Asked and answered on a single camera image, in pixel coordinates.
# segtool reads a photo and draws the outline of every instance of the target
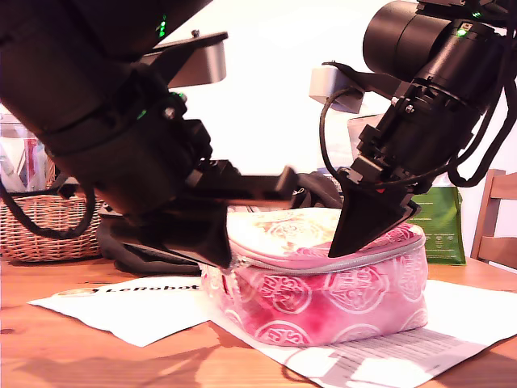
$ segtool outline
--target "wicker basket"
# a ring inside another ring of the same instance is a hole
[[[84,200],[76,196],[69,200],[63,200],[59,196],[29,196],[17,198],[16,202],[38,226],[56,230],[67,230],[76,226],[86,209]],[[26,230],[0,201],[2,260],[62,261],[100,255],[95,231],[99,225],[98,211],[102,205],[102,201],[97,200],[91,224],[79,238],[54,240],[36,236]]]

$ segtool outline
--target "plastic container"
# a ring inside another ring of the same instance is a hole
[[[0,177],[7,191],[44,190],[52,174],[43,144],[0,105]]]

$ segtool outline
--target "green bag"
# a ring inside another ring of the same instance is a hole
[[[461,196],[458,188],[431,188],[413,197],[422,211],[409,220],[426,234],[426,255],[430,264],[462,265],[465,262],[461,239]]]

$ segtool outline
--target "screw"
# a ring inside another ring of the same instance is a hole
[[[171,107],[165,108],[163,111],[163,116],[168,120],[173,120],[176,117],[176,110]]]

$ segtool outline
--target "black cable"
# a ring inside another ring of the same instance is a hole
[[[323,109],[322,109],[322,113],[320,115],[320,125],[319,125],[319,133],[320,133],[320,149],[322,151],[322,158],[323,158],[323,163],[325,163],[325,167],[326,169],[328,170],[328,172],[341,184],[343,185],[342,183],[342,178],[341,176],[339,175],[339,173],[334,169],[334,167],[332,166],[332,163],[330,162],[330,158],[329,158],[329,153],[327,152],[327,149],[326,149],[326,140],[325,140],[325,119],[326,119],[326,113],[329,111],[330,109],[330,106],[332,106],[332,104],[334,103],[334,101],[336,99],[338,99],[339,97],[341,97],[342,95],[347,95],[349,93],[351,93],[352,91],[354,91],[355,88],[353,87],[347,87],[345,89],[342,89],[340,91],[336,91],[335,93],[333,93],[332,95],[330,95],[329,97],[327,97],[326,101],[325,101],[325,104],[323,104]]]
[[[413,178],[409,179],[401,179],[396,181],[390,181],[390,182],[383,182],[383,183],[365,183],[360,182],[359,185],[364,188],[371,188],[371,189],[381,189],[381,188],[392,188],[396,186],[408,186],[411,184],[418,183],[422,181],[423,179],[429,179],[429,178],[435,178],[438,175],[441,175],[445,172],[449,173],[449,178],[451,179],[452,183],[456,186],[460,187],[472,187],[479,183],[479,181],[485,176],[486,171],[488,171],[488,168],[490,167],[490,164],[492,160],[494,159],[496,153],[498,152],[501,143],[506,139],[508,136],[508,133],[511,131],[511,128],[513,127],[513,124],[515,123],[515,120],[513,120],[513,115],[510,114],[510,111],[517,109],[517,98],[515,98],[515,102],[512,103],[512,91],[506,96],[507,102],[508,102],[508,115],[506,116],[505,123],[501,127],[498,135],[494,139],[493,143],[490,145],[489,149],[486,151],[485,156],[483,160],[481,161],[480,166],[478,167],[475,175],[469,179],[469,181],[461,178],[459,174],[457,174],[457,167],[463,163],[465,160],[467,160],[473,152],[477,149],[477,147],[481,144],[482,138],[485,136],[486,130],[488,129],[489,123],[494,115],[495,108],[497,107],[503,85],[505,85],[506,78],[509,74],[513,74],[514,72],[511,71],[511,63],[512,63],[512,50],[513,50],[513,41],[517,40],[517,36],[514,38],[515,33],[515,8],[511,7],[511,14],[508,18],[508,26],[507,26],[507,33],[506,33],[506,39],[505,39],[505,50],[503,54],[503,58],[501,61],[501,65],[499,67],[498,71],[498,77],[496,81],[496,87],[494,88],[494,94],[490,100],[489,107],[487,110],[487,113],[485,114],[485,117],[483,119],[483,122],[481,123],[481,127],[477,131],[477,135],[475,136],[473,142],[469,146],[469,148],[461,155],[457,156],[454,155],[448,164],[438,167],[434,170],[428,171],[425,174],[415,176]],[[513,85],[513,88],[515,88],[515,84],[513,83],[513,78],[511,79],[511,84]],[[343,89],[341,91],[337,91],[332,94],[331,97],[329,97],[323,107],[322,115],[320,116],[320,147],[322,149],[322,157],[323,162],[325,163],[325,166],[329,173],[332,174],[333,177],[336,178],[338,182],[343,186],[342,177],[338,174],[338,172],[332,167],[328,153],[326,151],[326,142],[325,142],[325,117],[326,113],[328,112],[330,105],[341,95],[345,95],[347,92],[349,92],[350,88]]]
[[[55,196],[59,188],[48,188],[47,190],[37,190],[34,192],[10,192],[9,195],[13,198],[27,197],[27,196]]]
[[[81,221],[74,228],[69,228],[68,230],[54,230],[51,228],[41,228],[35,224],[31,218],[23,212],[22,208],[19,207],[14,198],[6,190],[2,181],[0,181],[0,198],[2,198],[15,219],[31,233],[56,240],[67,240],[79,237],[88,229],[95,212],[95,192],[93,188],[84,188],[84,192],[86,194],[86,211]]]
[[[504,54],[501,61],[501,66],[498,73],[498,81],[496,90],[494,93],[494,97],[490,102],[489,112],[485,116],[483,123],[481,124],[480,130],[477,132],[476,138],[474,139],[471,146],[460,156],[458,154],[454,155],[449,161],[448,168],[448,176],[451,180],[451,183],[458,187],[463,188],[471,188],[476,186],[485,176],[486,172],[490,168],[490,164],[495,158],[495,155],[499,151],[502,142],[506,139],[508,134],[510,133],[515,120],[513,119],[513,110],[517,108],[515,105],[515,101],[513,98],[514,89],[515,89],[515,81],[514,81],[514,71],[511,68],[512,65],[512,53],[513,53],[513,44],[515,34],[515,5],[513,3],[510,4],[510,14],[508,16],[508,25],[506,26],[506,37],[505,37],[505,47]],[[494,114],[495,108],[498,105],[499,97],[501,94],[502,86],[504,86],[505,94],[506,94],[506,102],[508,104],[508,113],[506,114],[505,122],[503,123],[501,129],[499,129],[498,135],[490,144],[489,149],[485,152],[483,159],[480,162],[480,165],[474,172],[474,174],[469,178],[465,179],[460,176],[460,173],[457,170],[457,167],[463,163],[467,158],[469,158],[474,150],[481,143],[481,139],[484,137],[486,130],[488,129],[488,124],[492,115]]]
[[[329,173],[341,184],[342,188],[343,182],[346,182],[343,180],[343,177],[334,169],[332,166],[332,163],[329,159],[329,154],[326,149],[326,141],[325,141],[325,119],[326,119],[326,113],[329,111],[330,106],[332,103],[339,98],[342,95],[345,95],[347,93],[350,93],[353,91],[354,88],[348,87],[345,89],[342,89],[340,91],[336,91],[333,93],[330,97],[328,97],[325,101],[325,104],[323,105],[322,114],[320,115],[320,125],[319,125],[319,134],[320,134],[320,149],[322,151],[322,158],[323,162],[325,163],[326,169],[329,171]],[[410,184],[415,184],[421,181],[422,179],[431,178],[438,176],[440,174],[443,174],[447,171],[448,166],[442,166],[437,169],[428,171],[426,174],[418,175],[413,178],[409,179],[401,179],[401,180],[395,180],[392,182],[383,182],[383,183],[366,183],[366,182],[360,182],[359,185],[363,186],[364,188],[372,188],[372,189],[378,189],[378,188],[392,188],[396,186],[407,186]]]

